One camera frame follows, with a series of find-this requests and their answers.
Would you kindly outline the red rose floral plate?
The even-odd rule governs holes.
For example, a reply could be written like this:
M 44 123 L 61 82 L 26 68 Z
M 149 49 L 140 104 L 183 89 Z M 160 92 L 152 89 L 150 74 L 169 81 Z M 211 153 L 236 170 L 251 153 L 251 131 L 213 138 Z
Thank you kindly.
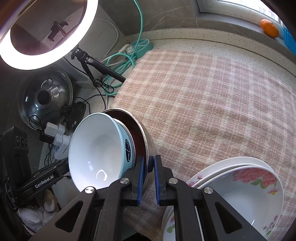
M 283 187 L 272 170 L 259 165 L 232 165 L 190 181 L 197 189 L 212 187 L 264 238 L 274 230 L 283 206 Z

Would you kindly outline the light blue ceramic bowl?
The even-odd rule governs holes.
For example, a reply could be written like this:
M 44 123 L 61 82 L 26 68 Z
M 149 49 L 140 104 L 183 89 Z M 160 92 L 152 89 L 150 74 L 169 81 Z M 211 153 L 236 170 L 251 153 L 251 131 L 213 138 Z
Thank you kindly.
M 79 191 L 109 186 L 135 165 L 132 136 L 122 122 L 93 113 L 76 128 L 69 145 L 69 169 Z

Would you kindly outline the large steel bowl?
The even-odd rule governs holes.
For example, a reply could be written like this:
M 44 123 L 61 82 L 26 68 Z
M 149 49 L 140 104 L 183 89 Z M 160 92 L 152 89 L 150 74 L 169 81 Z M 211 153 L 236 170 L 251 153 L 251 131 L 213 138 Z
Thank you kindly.
M 130 112 L 128 112 L 127 110 L 122 109 L 122 108 L 115 108 L 115 109 L 120 109 L 120 110 L 126 111 L 132 118 L 134 118 L 135 121 L 137 122 L 137 124 L 139 125 L 142 135 L 144 137 L 146 158 L 145 158 L 145 166 L 144 166 L 145 171 L 144 171 L 143 193 L 145 193 L 145 191 L 147 190 L 149 185 L 152 184 L 153 179 L 154 179 L 152 160 L 153 160 L 154 156 L 157 154 L 156 146 L 155 146 L 154 141 L 153 141 L 151 135 L 149 134 L 148 130 L 133 114 L 131 114 Z

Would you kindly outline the red steel bowl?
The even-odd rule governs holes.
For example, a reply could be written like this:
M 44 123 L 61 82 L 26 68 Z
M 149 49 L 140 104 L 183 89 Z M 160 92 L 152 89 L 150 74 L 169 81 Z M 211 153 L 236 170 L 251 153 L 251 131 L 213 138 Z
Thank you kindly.
M 115 109 L 115 108 L 107 109 L 104 111 L 104 113 L 108 114 L 114 119 L 121 121 L 127 127 L 127 129 L 129 130 L 133 138 L 136 158 L 141 155 L 144 157 L 144 160 L 145 160 L 146 149 L 145 149 L 144 137 L 135 119 L 132 118 L 126 111 Z

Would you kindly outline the white charger plugs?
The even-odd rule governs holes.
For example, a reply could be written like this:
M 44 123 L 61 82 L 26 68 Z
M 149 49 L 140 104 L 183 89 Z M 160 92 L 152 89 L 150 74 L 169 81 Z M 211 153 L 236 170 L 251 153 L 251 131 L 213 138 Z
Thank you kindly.
M 66 128 L 64 125 L 55 125 L 47 122 L 45 128 L 45 135 L 54 138 L 54 158 L 62 160 L 68 157 L 70 136 L 65 134 Z

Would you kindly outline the black oval device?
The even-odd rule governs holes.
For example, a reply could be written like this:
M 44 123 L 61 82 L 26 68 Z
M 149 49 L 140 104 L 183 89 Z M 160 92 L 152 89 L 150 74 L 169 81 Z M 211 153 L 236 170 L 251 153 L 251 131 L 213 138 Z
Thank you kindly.
M 86 111 L 86 104 L 81 101 L 74 103 L 71 106 L 71 108 L 68 111 L 66 111 L 65 113 L 66 128 L 69 131 L 74 132 L 74 130 L 79 125 L 79 123 L 82 121 L 85 111 Z

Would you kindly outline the plaid pink cloth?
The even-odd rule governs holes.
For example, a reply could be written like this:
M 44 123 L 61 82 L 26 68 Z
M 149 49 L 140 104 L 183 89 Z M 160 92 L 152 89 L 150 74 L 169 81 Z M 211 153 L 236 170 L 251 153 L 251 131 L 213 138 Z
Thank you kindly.
M 120 88 L 113 108 L 148 130 L 164 166 L 184 181 L 238 156 L 265 161 L 285 192 L 269 240 L 295 219 L 295 91 L 271 74 L 214 55 L 148 51 Z

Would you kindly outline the black tripod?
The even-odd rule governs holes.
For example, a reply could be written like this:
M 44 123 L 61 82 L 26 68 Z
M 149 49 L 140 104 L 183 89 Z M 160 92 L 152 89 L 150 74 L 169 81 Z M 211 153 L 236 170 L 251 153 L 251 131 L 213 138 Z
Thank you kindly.
M 117 72 L 115 72 L 111 68 L 105 66 L 104 64 L 100 63 L 99 61 L 95 60 L 93 57 L 89 56 L 88 53 L 83 51 L 78 46 L 76 46 L 74 49 L 71 50 L 71 59 L 74 60 L 74 58 L 77 58 L 77 60 L 81 63 L 81 66 L 85 70 L 86 75 L 92 81 L 95 80 L 95 78 L 88 66 L 94 67 L 101 74 L 109 75 L 121 83 L 124 83 L 124 81 L 125 81 L 125 77 L 118 74 Z

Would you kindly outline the teal power strip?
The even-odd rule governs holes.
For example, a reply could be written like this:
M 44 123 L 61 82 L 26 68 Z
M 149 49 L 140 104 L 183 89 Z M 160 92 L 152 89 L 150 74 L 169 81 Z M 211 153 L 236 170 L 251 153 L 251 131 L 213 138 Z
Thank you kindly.
M 145 55 L 146 52 L 153 49 L 153 44 L 149 39 L 140 39 L 138 45 L 137 41 L 129 44 L 129 46 L 126 48 L 126 54 L 128 56 L 135 57 L 136 59 L 139 59 Z

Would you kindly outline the blue plastic cup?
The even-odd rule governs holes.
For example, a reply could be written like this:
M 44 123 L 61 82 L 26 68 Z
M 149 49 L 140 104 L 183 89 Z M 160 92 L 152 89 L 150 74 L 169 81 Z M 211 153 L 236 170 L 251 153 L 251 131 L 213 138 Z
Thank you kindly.
M 282 29 L 284 44 L 294 55 L 296 55 L 296 41 L 287 28 L 283 27 Z

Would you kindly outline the orange fruit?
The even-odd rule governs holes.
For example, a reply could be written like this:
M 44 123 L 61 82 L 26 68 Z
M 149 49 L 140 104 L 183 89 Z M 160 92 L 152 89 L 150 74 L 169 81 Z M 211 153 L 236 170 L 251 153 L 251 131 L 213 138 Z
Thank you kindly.
M 260 27 L 269 37 L 277 38 L 280 35 L 278 28 L 270 20 L 262 19 L 260 21 Z

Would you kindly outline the white window frame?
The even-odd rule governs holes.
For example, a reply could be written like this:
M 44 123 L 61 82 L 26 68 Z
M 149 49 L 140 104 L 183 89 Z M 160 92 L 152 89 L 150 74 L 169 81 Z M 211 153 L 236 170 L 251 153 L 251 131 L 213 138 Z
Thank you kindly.
M 281 23 L 278 15 L 260 0 L 198 0 L 197 4 L 201 13 L 232 16 L 258 25 L 262 19 Z

